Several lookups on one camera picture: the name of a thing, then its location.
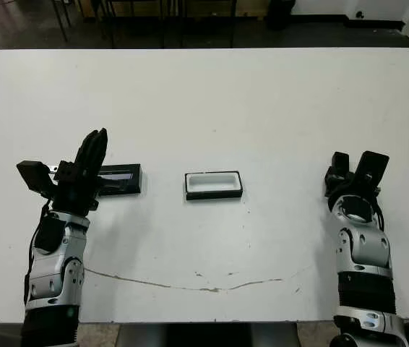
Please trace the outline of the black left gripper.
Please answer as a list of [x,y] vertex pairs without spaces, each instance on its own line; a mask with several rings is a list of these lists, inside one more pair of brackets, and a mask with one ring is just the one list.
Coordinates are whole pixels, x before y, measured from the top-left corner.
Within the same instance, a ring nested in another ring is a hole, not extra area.
[[61,160],[54,180],[52,209],[85,217],[98,209],[98,177],[106,156],[108,134],[105,128],[94,130],[83,140],[73,162]]

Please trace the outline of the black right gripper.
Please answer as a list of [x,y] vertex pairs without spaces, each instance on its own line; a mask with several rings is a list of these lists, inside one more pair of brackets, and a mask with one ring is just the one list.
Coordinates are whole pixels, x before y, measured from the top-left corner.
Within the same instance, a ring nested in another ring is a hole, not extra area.
[[363,152],[356,170],[350,170],[349,154],[335,152],[330,167],[325,174],[326,197],[342,191],[358,188],[359,194],[371,193],[377,197],[381,192],[379,183],[382,180],[382,155],[372,151]]

